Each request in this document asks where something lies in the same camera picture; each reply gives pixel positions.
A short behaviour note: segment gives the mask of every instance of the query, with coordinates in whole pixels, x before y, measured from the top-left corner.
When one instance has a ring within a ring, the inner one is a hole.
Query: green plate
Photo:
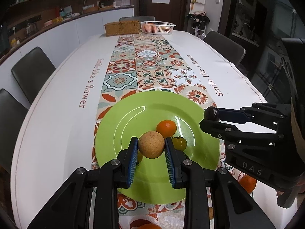
[[[185,153],[206,169],[216,169],[219,140],[201,131],[203,109],[193,101],[166,91],[146,91],[131,95],[115,104],[102,119],[96,134],[95,148],[99,166],[117,157],[129,146],[131,137],[139,138],[154,131],[163,120],[177,124],[174,137],[187,140]],[[143,157],[129,189],[124,195],[149,204],[169,204],[185,198],[185,189],[173,189],[164,153],[156,159]]]

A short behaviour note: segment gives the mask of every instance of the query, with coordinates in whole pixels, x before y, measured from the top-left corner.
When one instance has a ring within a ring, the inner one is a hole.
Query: white tablecloth
[[[218,107],[239,109],[266,102],[234,64],[187,32],[164,36],[179,52]],[[15,221],[27,228],[66,178],[78,167],[91,169],[93,127],[104,77],[118,36],[93,36],[72,52],[43,86],[21,127],[13,156],[11,195]],[[89,77],[95,71],[93,83]],[[85,107],[86,86],[93,85]],[[270,132],[246,123],[243,131]],[[258,182],[254,199],[276,228],[283,228],[296,211],[276,204],[275,190]]]

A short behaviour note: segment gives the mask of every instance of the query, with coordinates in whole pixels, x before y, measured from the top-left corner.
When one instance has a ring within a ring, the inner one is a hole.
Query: brown woven basket
[[[106,36],[140,33],[139,21],[111,22],[105,25]]]

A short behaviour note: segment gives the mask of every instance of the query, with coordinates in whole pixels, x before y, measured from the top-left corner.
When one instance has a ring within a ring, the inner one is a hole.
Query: tile pattern
[[[138,92],[161,90],[182,95],[202,109],[216,106],[206,88],[181,55],[161,35],[145,33],[121,35],[115,45],[105,75],[98,104],[95,136],[105,114],[122,99]],[[225,167],[238,180],[244,174],[225,163],[224,144],[218,167]],[[92,149],[92,169],[99,168],[95,143]],[[210,190],[207,188],[209,207],[212,207]],[[183,228],[185,200],[166,205],[137,202],[118,194],[120,228],[129,229],[146,223],[162,228]]]

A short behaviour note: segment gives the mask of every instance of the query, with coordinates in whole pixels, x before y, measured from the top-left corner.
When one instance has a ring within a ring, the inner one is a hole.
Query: dark purple grape
[[[218,108],[213,106],[208,107],[203,113],[203,118],[211,121],[219,121],[220,116]]]

